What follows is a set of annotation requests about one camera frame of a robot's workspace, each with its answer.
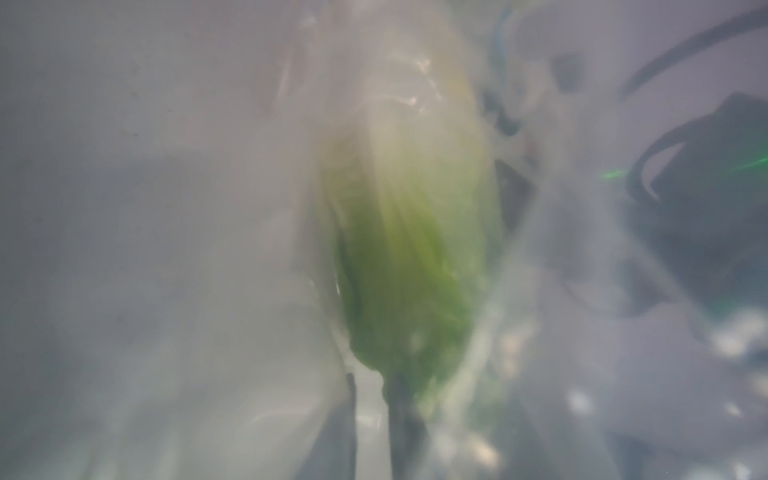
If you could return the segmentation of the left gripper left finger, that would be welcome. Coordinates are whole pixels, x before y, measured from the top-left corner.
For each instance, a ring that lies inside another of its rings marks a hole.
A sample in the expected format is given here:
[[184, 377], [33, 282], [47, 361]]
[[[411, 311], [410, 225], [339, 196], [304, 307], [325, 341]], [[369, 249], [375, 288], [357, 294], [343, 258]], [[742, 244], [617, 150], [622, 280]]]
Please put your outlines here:
[[357, 387], [346, 374], [347, 398], [332, 410], [295, 480], [354, 480], [357, 463]]

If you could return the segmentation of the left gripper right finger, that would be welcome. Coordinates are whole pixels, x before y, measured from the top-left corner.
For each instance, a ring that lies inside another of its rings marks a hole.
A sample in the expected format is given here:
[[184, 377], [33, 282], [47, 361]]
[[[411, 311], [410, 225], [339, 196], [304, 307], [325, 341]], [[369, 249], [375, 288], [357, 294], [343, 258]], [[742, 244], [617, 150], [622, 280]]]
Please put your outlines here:
[[388, 406], [392, 478], [413, 479], [421, 462], [426, 425], [403, 374], [399, 373], [387, 382], [384, 396]]

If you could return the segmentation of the chinese cabbage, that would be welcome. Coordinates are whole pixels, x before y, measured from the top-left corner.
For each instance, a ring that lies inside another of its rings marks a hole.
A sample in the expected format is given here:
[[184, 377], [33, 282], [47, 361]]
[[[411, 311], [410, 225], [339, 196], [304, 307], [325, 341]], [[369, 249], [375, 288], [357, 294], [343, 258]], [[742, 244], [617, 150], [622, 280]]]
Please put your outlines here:
[[351, 115], [322, 140], [320, 188], [351, 348], [438, 401], [503, 243], [484, 122], [457, 55], [404, 35], [365, 59]]

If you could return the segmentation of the clear zip-top bag blue seal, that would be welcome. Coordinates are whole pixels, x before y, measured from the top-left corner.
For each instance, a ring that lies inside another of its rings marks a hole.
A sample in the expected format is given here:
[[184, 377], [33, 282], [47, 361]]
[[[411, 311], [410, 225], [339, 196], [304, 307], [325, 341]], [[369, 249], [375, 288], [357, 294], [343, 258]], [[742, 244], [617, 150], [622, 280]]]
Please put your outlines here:
[[503, 243], [413, 479], [763, 479], [767, 306], [709, 315], [625, 176], [733, 92], [763, 1], [5, 1], [1, 475], [294, 479], [357, 387], [320, 188], [383, 40], [454, 52]]

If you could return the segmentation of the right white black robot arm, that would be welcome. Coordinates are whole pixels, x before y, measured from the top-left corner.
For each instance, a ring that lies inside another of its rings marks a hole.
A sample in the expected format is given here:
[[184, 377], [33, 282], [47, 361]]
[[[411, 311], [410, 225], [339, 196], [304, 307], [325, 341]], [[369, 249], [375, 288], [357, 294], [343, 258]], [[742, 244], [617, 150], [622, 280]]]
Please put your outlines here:
[[660, 136], [625, 176], [630, 230], [715, 318], [767, 306], [767, 101], [729, 94]]

